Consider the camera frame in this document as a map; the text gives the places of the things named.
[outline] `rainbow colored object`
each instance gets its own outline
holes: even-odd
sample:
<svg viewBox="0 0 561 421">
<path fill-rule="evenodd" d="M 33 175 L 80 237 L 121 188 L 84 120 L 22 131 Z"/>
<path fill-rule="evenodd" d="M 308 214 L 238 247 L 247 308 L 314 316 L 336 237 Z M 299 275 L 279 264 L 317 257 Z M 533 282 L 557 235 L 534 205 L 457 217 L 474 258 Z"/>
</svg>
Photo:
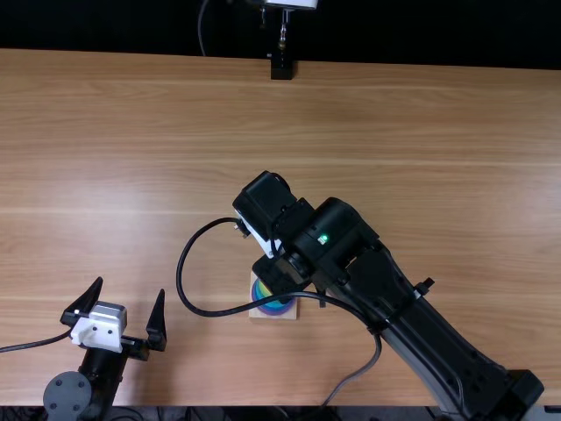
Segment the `rainbow colored object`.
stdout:
<svg viewBox="0 0 561 421">
<path fill-rule="evenodd" d="M 260 279 L 257 279 L 252 286 L 252 300 L 257 301 L 261 298 L 267 298 L 271 296 L 271 291 L 265 286 Z M 272 301 L 271 303 L 267 303 L 258 307 L 258 309 L 268 316 L 279 316 L 281 314 L 286 313 L 289 311 L 292 306 L 295 305 L 295 299 L 293 298 L 288 303 L 283 304 L 280 301 Z"/>
</svg>

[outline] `wooden table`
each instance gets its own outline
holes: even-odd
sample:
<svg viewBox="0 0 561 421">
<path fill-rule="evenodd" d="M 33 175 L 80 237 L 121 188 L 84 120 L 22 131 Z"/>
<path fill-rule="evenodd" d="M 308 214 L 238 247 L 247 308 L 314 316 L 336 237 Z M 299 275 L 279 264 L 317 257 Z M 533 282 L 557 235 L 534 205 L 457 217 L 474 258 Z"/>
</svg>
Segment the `wooden table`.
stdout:
<svg viewBox="0 0 561 421">
<path fill-rule="evenodd" d="M 263 169 L 318 205 L 361 212 L 412 282 L 491 358 L 534 370 L 561 402 L 561 73 L 501 68 L 0 52 L 0 345 L 63 332 L 94 281 L 144 335 L 167 291 L 168 347 L 130 361 L 116 404 L 318 404 L 373 344 L 301 302 L 297 322 L 199 318 L 174 290 L 190 235 L 231 216 Z M 246 301 L 252 239 L 201 238 L 184 271 L 207 309 Z M 0 404 L 41 404 L 76 370 L 70 341 L 0 356 Z M 335 404 L 430 404 L 386 346 Z"/>
</svg>

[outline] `cable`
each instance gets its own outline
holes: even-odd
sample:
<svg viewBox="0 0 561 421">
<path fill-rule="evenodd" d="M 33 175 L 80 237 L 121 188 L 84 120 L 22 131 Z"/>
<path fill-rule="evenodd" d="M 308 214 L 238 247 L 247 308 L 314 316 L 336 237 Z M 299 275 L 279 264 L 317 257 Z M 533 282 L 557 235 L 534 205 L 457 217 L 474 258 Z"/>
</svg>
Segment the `cable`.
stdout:
<svg viewBox="0 0 561 421">
<path fill-rule="evenodd" d="M 38 340 L 37 342 L 29 342 L 27 344 L 5 346 L 4 348 L 0 348 L 0 353 L 9 353 L 10 351 L 19 351 L 22 349 L 36 348 L 37 346 L 50 345 L 53 344 L 54 342 L 58 342 L 59 340 L 63 340 L 64 338 L 67 338 L 70 335 L 71 331 L 72 329 L 62 333 L 59 336 L 55 336 L 54 338 Z"/>
<path fill-rule="evenodd" d="M 341 382 L 339 382 L 339 384 L 333 389 L 333 391 L 330 393 L 330 395 L 327 396 L 327 399 L 325 399 L 325 401 L 323 401 L 323 403 L 322 403 L 323 408 L 325 408 L 329 404 L 331 399 L 333 399 L 333 397 L 335 397 L 335 395 L 338 393 L 338 391 L 345 384 L 347 384 L 348 382 L 352 382 L 353 380 L 357 380 L 361 375 L 363 375 L 365 372 L 367 372 L 370 368 L 374 367 L 374 364 L 376 364 L 376 362 L 378 362 L 378 359 L 380 358 L 380 355 L 382 354 L 382 341 L 380 340 L 380 335 L 373 335 L 373 336 L 374 336 L 374 344 L 376 345 L 376 349 L 374 350 L 374 355 L 372 356 L 372 358 L 364 366 L 359 368 L 354 373 L 350 373 Z"/>
<path fill-rule="evenodd" d="M 201 415 L 199 414 L 199 411 L 196 409 L 196 407 L 195 407 L 195 406 L 191 406 L 190 408 L 191 408 L 191 410 L 193 411 L 193 413 L 195 414 L 196 419 L 198 419 L 199 421 L 202 421 L 202 417 L 201 417 Z"/>
<path fill-rule="evenodd" d="M 206 56 L 207 53 L 204 51 L 204 45 L 202 44 L 202 17 L 204 16 L 204 11 L 206 10 L 208 4 L 209 0 L 202 0 L 201 9 L 199 9 L 199 16 L 196 20 L 196 34 L 199 38 L 199 47 L 201 48 L 201 54 L 203 57 Z"/>
<path fill-rule="evenodd" d="M 311 411 L 309 414 L 304 415 L 301 418 L 298 418 L 298 419 L 307 419 L 307 418 L 311 417 L 312 415 L 315 415 L 318 411 L 324 410 L 325 407 L 331 401 L 331 399 L 333 399 L 333 397 L 338 393 L 338 391 L 345 384 L 347 384 L 348 382 L 351 382 L 353 380 L 358 379 L 366 371 L 368 371 L 370 368 L 372 368 L 374 366 L 374 364 L 376 364 L 376 362 L 380 358 L 380 355 L 381 355 L 381 352 L 382 352 L 382 343 L 381 343 L 381 340 L 380 340 L 380 335 L 373 331 L 373 328 L 369 324 L 368 319 L 366 318 L 366 316 L 361 311 L 355 309 L 354 307 L 352 307 L 351 305 L 349 305 L 349 304 L 347 304 L 343 301 L 337 300 L 336 298 L 332 298 L 330 296 L 324 296 L 324 295 L 317 294 L 317 293 L 314 293 L 314 292 L 293 291 L 293 292 L 287 292 L 285 294 L 276 294 L 276 295 L 268 296 L 267 298 L 262 298 L 260 300 L 254 301 L 253 303 L 239 305 L 238 307 L 233 307 L 233 308 L 228 309 L 228 310 L 209 311 L 209 310 L 202 310 L 202 309 L 199 309 L 198 307 L 195 307 L 187 299 L 187 296 L 185 295 L 185 291 L 183 290 L 182 273 L 183 273 L 183 266 L 185 264 L 185 260 L 187 259 L 187 255 L 188 255 L 189 251 L 191 250 L 191 247 L 194 245 L 195 241 L 197 241 L 197 239 L 199 237 L 201 237 L 206 231 L 210 230 L 211 228 L 213 228 L 217 225 L 220 225 L 220 224 L 225 224 L 225 223 L 234 223 L 234 224 L 239 224 L 239 225 L 243 224 L 243 222 L 240 219 L 237 219 L 237 218 L 219 218 L 215 221 L 212 221 L 212 222 L 206 224 L 203 228 L 201 228 L 197 232 L 195 232 L 195 234 L 193 234 L 193 236 L 189 239 L 189 241 L 185 245 L 185 248 L 183 248 L 183 252 L 181 253 L 181 256 L 180 256 L 179 261 L 177 263 L 177 270 L 175 272 L 175 283 L 176 283 L 176 287 L 177 287 L 177 293 L 179 294 L 179 298 L 181 299 L 181 302 L 189 310 L 191 310 L 195 314 L 197 314 L 199 316 L 202 316 L 202 317 L 205 317 L 205 318 L 220 318 L 220 317 L 229 316 L 229 315 L 232 315 L 232 314 L 237 314 L 237 313 L 240 313 L 242 311 L 247 311 L 247 310 L 250 310 L 250 309 L 254 309 L 256 307 L 260 307 L 261 305 L 271 303 L 272 301 L 277 301 L 277 300 L 281 300 L 281 299 L 284 299 L 284 298 L 293 298 L 293 297 L 300 296 L 300 297 L 303 297 L 303 298 L 312 298 L 312 299 L 315 299 L 315 300 L 320 301 L 320 302 L 325 301 L 326 303 L 333 304 L 333 305 L 335 305 L 339 308 L 342 308 L 344 310 L 349 311 L 353 316 L 358 318 L 362 323 L 364 323 L 366 325 L 366 327 L 368 328 L 368 331 L 374 337 L 374 344 L 376 345 L 376 349 L 374 351 L 373 357 L 363 367 L 361 367 L 358 370 L 356 370 L 355 372 L 347 375 L 341 382 L 339 382 L 338 385 L 331 391 L 329 396 L 327 396 L 327 399 L 325 399 L 325 401 L 323 401 L 321 406 L 319 406 L 315 410 Z"/>
<path fill-rule="evenodd" d="M 427 410 L 431 419 L 437 419 L 437 416 L 435 415 L 435 413 L 432 411 L 432 409 L 430 407 L 425 406 L 424 409 Z"/>
<path fill-rule="evenodd" d="M 140 418 L 141 421 L 144 421 L 144 417 L 137 410 L 134 410 L 133 408 L 130 408 L 128 406 L 119 406 L 118 408 L 120 410 L 128 410 L 128 411 L 132 412 L 133 414 L 135 414 L 138 418 Z"/>
<path fill-rule="evenodd" d="M 275 405 L 273 408 L 275 408 L 284 417 L 284 419 L 290 419 L 290 416 L 288 415 L 288 413 L 283 408 L 281 408 L 280 406 Z"/>
<path fill-rule="evenodd" d="M 312 298 L 312 299 L 317 300 L 317 301 L 325 301 L 326 303 L 330 303 L 330 304 L 333 304 L 333 305 L 335 305 L 337 307 L 340 307 L 344 310 L 347 310 L 350 313 L 352 313 L 353 316 L 358 318 L 362 323 L 364 323 L 367 327 L 369 327 L 368 320 L 362 314 L 362 312 L 355 309 L 351 305 L 349 305 L 349 304 L 347 304 L 347 303 L 345 303 L 341 300 L 337 300 L 336 298 L 333 298 L 333 297 L 330 297 L 330 296 L 323 296 L 321 294 L 317 294 L 315 292 L 308 292 L 308 291 L 293 291 L 293 292 L 287 292 L 287 293 L 284 293 L 284 294 L 277 294 L 277 295 L 273 295 L 273 296 L 268 296 L 266 298 L 261 298 L 260 300 L 254 301 L 253 303 L 239 305 L 238 307 L 234 307 L 234 308 L 231 308 L 231 309 L 228 309 L 228 310 L 209 311 L 209 310 L 202 310 L 202 309 L 199 309 L 198 307 L 195 307 L 187 299 L 187 296 L 185 295 L 185 291 L 183 291 L 183 281 L 182 281 L 183 265 L 185 264 L 185 260 L 187 259 L 187 255 L 189 253 L 189 250 L 191 249 L 191 247 L 193 246 L 193 244 L 195 243 L 195 241 L 199 237 L 201 237 L 209 229 L 211 229 L 211 228 L 213 228 L 217 225 L 225 224 L 225 223 L 228 223 L 228 222 L 232 222 L 234 224 L 243 224 L 243 222 L 240 219 L 237 219 L 237 218 L 219 218 L 215 221 L 212 221 L 212 222 L 206 224 L 203 228 L 201 228 L 195 234 L 193 234 L 193 237 L 191 237 L 189 239 L 189 241 L 185 245 L 185 248 L 183 249 L 183 252 L 181 253 L 181 257 L 179 258 L 179 261 L 177 263 L 177 270 L 175 272 L 175 286 L 177 287 L 177 293 L 179 294 L 179 298 L 181 299 L 181 302 L 189 310 L 194 312 L 196 315 L 202 316 L 204 318 L 221 318 L 221 317 L 224 317 L 224 316 L 230 316 L 232 314 L 237 314 L 237 313 L 241 313 L 243 311 L 248 311 L 248 310 L 251 310 L 251 309 L 255 309 L 257 307 L 260 307 L 261 305 L 265 305 L 265 304 L 271 303 L 273 301 L 282 300 L 282 299 L 285 299 L 285 298 L 294 298 L 294 297 L 299 296 L 299 297 L 302 297 L 302 298 Z"/>
</svg>

